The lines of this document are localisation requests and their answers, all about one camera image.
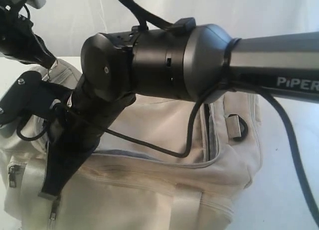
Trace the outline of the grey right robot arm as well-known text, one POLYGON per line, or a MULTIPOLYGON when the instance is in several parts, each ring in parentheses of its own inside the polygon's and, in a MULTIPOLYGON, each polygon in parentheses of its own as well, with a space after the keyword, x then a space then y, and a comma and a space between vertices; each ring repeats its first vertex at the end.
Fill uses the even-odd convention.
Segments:
POLYGON ((215 24, 178 34, 143 30, 88 38, 81 50, 82 76, 56 105, 42 194, 57 197, 97 148, 102 134, 140 94, 194 102, 186 148, 203 103, 227 91, 308 102, 319 100, 319 34, 240 39, 215 24))

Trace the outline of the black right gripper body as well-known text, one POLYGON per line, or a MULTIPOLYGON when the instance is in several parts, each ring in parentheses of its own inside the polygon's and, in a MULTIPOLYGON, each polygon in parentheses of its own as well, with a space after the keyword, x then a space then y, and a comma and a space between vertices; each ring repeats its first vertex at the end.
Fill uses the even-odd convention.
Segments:
POLYGON ((132 92, 104 92, 90 83, 51 88, 61 101, 54 107, 56 121, 48 133, 51 152, 92 153, 120 113, 136 100, 132 92))

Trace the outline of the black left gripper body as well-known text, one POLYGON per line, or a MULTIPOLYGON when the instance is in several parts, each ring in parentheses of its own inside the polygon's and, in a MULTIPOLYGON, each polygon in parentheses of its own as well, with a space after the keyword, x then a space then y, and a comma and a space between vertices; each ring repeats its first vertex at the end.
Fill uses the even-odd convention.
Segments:
POLYGON ((26 16, 15 12, 9 5, 0 7, 0 53, 7 59, 20 63, 37 63, 34 56, 33 22, 30 11, 23 7, 26 16))

